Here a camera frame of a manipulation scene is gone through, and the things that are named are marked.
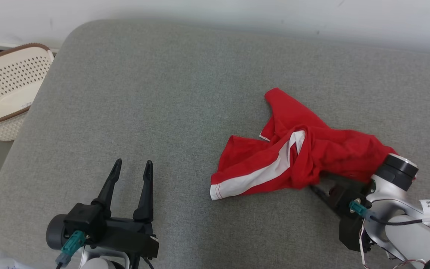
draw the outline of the gray fabric surface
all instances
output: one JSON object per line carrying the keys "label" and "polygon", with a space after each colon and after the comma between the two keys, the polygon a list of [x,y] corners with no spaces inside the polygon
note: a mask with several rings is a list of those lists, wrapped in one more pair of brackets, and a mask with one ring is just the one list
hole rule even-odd
{"label": "gray fabric surface", "polygon": [[[96,197],[120,157],[113,216],[131,216],[145,161],[154,163],[156,269],[360,268],[359,252],[338,241],[338,219],[308,189],[210,200],[229,136],[257,138],[273,87],[329,126],[374,134],[416,162],[409,198],[430,198],[430,55],[96,21],[65,41],[2,168],[0,247],[53,268],[47,224]],[[377,247],[367,262],[396,264]]]}

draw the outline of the red garment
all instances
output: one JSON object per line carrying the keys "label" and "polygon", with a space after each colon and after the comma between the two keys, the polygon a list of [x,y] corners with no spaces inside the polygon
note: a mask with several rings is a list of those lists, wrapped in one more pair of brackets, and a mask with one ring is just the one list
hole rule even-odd
{"label": "red garment", "polygon": [[239,194],[302,189],[319,182],[321,171],[368,182],[389,153],[375,136],[335,130],[278,88],[265,94],[273,115],[265,139],[231,136],[212,175],[212,200]]}

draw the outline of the teal connector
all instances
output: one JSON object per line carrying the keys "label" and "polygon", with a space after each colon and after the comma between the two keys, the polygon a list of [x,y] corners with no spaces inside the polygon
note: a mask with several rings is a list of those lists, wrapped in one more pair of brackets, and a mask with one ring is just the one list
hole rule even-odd
{"label": "teal connector", "polygon": [[367,221],[371,221],[371,216],[375,215],[373,211],[367,209],[365,206],[357,203],[356,201],[350,201],[349,208]]}
{"label": "teal connector", "polygon": [[56,259],[56,264],[62,264],[61,267],[66,267],[71,261],[72,256],[85,244],[85,235],[81,231],[75,231],[64,244],[61,249],[61,254]]}

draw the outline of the laundry basket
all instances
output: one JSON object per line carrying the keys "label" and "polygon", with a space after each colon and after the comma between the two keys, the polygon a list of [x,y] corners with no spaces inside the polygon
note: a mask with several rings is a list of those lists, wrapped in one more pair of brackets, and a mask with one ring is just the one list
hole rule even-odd
{"label": "laundry basket", "polygon": [[0,140],[16,138],[53,60],[42,44],[0,52]]}

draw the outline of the white wall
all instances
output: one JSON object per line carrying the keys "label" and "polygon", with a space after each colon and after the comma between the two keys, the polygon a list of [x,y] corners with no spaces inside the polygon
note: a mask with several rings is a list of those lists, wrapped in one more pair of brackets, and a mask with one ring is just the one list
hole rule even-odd
{"label": "white wall", "polygon": [[148,13],[430,51],[430,0],[0,0],[0,43],[59,48],[84,22]]}

